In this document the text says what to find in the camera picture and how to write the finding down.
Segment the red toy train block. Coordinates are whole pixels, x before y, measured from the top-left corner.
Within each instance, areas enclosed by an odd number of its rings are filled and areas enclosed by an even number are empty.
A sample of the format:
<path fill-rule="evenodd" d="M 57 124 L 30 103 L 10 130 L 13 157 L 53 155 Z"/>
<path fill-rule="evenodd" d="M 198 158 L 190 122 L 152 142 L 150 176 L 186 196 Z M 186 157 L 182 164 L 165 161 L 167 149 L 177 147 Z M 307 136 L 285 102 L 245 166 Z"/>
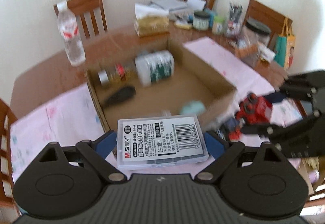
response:
<path fill-rule="evenodd" d="M 235 114 L 235 127 L 230 129 L 228 139 L 239 140 L 241 136 L 240 125 L 263 125 L 270 122 L 273 105 L 263 96 L 248 93 L 247 98 L 239 103 Z"/>

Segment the dark blue toy block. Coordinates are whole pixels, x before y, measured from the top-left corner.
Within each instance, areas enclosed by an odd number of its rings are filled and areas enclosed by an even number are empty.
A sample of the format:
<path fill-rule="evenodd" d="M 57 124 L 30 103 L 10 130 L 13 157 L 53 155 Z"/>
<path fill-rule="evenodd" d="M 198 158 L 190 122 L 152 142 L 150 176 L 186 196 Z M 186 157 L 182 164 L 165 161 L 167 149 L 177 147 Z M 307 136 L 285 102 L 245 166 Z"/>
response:
<path fill-rule="evenodd" d="M 239 125 L 239 120 L 234 117 L 230 117 L 222 123 L 220 131 L 223 133 L 224 136 L 228 136 L 228 134 L 235 131 L 239 127 Z"/>

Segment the white medical bottle green label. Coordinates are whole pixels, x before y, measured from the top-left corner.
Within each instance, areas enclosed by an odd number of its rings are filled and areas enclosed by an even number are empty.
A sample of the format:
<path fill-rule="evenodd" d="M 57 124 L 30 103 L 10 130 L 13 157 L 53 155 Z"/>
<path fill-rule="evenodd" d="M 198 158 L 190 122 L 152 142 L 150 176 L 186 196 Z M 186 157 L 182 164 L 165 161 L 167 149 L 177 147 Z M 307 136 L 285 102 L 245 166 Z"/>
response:
<path fill-rule="evenodd" d="M 175 60 L 168 50 L 135 58 L 138 78 L 144 87 L 151 86 L 173 75 Z"/>

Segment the glass bottle with gold capsules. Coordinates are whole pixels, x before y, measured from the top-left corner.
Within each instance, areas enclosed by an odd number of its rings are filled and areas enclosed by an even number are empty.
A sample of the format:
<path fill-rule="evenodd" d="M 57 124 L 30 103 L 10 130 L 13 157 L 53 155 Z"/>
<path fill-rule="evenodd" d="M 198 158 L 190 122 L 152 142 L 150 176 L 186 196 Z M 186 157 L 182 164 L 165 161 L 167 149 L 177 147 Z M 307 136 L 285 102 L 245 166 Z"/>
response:
<path fill-rule="evenodd" d="M 137 77 L 137 70 L 135 63 L 130 61 L 114 64 L 112 67 L 102 69 L 97 75 L 103 87 L 110 87 Z"/>

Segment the yellow sticky note pad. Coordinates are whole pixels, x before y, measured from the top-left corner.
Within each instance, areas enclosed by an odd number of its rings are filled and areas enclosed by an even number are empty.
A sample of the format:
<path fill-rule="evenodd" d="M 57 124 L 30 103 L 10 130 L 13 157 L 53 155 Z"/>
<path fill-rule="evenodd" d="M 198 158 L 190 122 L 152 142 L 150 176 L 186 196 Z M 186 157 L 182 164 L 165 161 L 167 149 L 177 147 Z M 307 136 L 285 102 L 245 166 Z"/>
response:
<path fill-rule="evenodd" d="M 183 21 L 175 21 L 174 25 L 177 28 L 185 29 L 188 31 L 193 28 L 193 25 L 191 23 L 183 22 Z"/>

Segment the small jar green lid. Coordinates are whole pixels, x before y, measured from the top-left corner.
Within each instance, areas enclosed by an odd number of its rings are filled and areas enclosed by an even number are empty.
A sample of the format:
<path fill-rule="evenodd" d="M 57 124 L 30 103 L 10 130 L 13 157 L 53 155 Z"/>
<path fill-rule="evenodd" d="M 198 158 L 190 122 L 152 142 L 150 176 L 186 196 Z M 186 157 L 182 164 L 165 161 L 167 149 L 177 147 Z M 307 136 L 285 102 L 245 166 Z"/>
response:
<path fill-rule="evenodd" d="M 213 19 L 213 26 L 212 26 L 212 33 L 215 35 L 220 35 L 223 33 L 224 23 L 226 18 L 224 16 L 214 16 Z"/>

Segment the colourful paper gift bag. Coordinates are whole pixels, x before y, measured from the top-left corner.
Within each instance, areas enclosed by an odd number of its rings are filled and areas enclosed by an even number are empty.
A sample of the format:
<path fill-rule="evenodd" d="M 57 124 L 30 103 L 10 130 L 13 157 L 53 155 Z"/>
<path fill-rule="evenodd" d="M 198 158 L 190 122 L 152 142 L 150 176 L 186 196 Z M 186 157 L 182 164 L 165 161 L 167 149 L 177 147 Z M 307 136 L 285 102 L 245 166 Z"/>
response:
<path fill-rule="evenodd" d="M 278 35 L 275 44 L 275 58 L 284 70 L 288 70 L 293 64 L 296 36 L 293 34 L 289 19 L 284 19 L 282 32 Z"/>

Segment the light blue tape roll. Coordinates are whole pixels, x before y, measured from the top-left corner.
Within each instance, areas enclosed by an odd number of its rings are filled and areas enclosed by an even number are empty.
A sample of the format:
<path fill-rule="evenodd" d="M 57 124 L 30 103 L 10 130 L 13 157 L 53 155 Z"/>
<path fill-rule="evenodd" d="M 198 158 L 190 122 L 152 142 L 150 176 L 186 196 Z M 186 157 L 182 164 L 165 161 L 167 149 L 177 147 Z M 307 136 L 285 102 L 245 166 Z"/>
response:
<path fill-rule="evenodd" d="M 190 101 L 184 104 L 180 110 L 180 115 L 200 115 L 206 111 L 205 105 L 198 100 Z"/>

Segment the clear water bottle red label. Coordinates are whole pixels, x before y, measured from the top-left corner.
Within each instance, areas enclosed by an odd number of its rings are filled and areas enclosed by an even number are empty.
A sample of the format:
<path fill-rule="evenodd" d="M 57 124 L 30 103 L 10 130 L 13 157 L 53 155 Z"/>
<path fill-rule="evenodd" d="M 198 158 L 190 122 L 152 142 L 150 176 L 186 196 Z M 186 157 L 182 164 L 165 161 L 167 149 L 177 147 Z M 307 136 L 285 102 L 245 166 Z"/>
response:
<path fill-rule="evenodd" d="M 64 40 L 65 52 L 72 66 L 85 62 L 85 51 L 75 14 L 68 8 L 67 1 L 57 4 L 57 27 Z"/>

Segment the black oval case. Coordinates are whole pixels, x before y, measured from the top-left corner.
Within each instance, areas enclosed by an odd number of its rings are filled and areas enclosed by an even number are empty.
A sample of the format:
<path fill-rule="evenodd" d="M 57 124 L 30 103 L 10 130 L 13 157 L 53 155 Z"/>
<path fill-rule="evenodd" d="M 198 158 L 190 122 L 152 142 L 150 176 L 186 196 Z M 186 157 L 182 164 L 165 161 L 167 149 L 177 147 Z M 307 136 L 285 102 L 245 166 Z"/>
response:
<path fill-rule="evenodd" d="M 114 92 L 112 95 L 108 96 L 104 102 L 103 107 L 109 107 L 116 104 L 123 103 L 136 95 L 136 89 L 132 85 L 126 85 L 121 87 L 119 90 Z"/>

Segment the pens in holder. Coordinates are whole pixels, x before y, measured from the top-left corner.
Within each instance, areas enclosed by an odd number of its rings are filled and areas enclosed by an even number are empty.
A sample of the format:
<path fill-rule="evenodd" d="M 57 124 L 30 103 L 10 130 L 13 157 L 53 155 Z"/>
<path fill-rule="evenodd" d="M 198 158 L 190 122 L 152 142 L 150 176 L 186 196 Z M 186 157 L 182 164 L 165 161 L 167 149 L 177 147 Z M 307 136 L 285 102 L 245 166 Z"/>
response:
<path fill-rule="evenodd" d="M 225 35 L 227 37 L 233 37 L 238 35 L 241 26 L 242 10 L 243 7 L 241 4 L 230 3 L 229 16 L 225 31 Z"/>

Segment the stack of white papers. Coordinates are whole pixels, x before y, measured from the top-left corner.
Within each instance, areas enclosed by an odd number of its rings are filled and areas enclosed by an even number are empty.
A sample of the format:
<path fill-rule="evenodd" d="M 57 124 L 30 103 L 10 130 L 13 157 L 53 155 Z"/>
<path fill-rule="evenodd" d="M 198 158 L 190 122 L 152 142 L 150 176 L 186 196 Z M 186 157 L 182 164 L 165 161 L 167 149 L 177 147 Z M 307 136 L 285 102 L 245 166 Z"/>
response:
<path fill-rule="evenodd" d="M 192 14 L 195 11 L 202 11 L 206 6 L 205 0 L 152 0 L 149 3 L 151 8 L 168 11 L 170 15 Z"/>

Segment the snack bar package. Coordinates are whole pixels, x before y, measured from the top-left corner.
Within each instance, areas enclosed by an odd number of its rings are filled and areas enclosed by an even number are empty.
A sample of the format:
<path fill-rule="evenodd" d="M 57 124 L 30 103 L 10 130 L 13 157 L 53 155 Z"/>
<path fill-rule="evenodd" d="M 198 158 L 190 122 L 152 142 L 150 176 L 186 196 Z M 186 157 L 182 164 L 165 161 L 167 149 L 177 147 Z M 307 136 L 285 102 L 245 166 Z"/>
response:
<path fill-rule="evenodd" d="M 235 56 L 242 59 L 244 57 L 256 54 L 257 52 L 258 52 L 258 45 L 252 44 L 252 45 L 244 47 L 244 48 L 236 48 Z"/>

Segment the clear plastic lead refill box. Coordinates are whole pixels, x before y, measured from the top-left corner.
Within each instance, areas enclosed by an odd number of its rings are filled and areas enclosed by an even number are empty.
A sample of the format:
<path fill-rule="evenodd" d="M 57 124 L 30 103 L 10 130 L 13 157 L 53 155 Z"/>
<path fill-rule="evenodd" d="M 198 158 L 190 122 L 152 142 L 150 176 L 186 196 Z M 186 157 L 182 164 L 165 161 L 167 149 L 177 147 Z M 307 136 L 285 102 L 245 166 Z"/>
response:
<path fill-rule="evenodd" d="M 209 157 L 196 115 L 122 119 L 117 167 L 139 170 L 205 162 Z"/>

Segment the brown cardboard box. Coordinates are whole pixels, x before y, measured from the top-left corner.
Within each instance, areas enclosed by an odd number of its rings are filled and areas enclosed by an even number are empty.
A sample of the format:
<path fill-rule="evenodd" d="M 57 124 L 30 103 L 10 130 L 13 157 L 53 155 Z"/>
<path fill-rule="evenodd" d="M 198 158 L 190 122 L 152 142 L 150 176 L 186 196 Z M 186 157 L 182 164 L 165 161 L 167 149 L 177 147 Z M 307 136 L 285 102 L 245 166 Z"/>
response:
<path fill-rule="evenodd" d="M 171 77 L 148 87 L 143 87 L 137 77 L 112 87 L 101 85 L 99 71 L 110 69 L 116 63 L 130 62 L 141 52 L 160 50 L 168 50 L 175 60 Z M 204 128 L 227 110 L 236 94 L 236 87 L 209 63 L 171 38 L 130 46 L 117 55 L 102 59 L 85 70 L 85 78 L 105 131 L 116 130 L 121 119 L 161 116 L 163 111 L 178 115 L 181 108 L 191 101 L 201 101 L 206 107 L 205 112 L 198 115 Z M 125 84 L 134 86 L 136 95 L 126 102 L 105 106 L 105 100 Z"/>

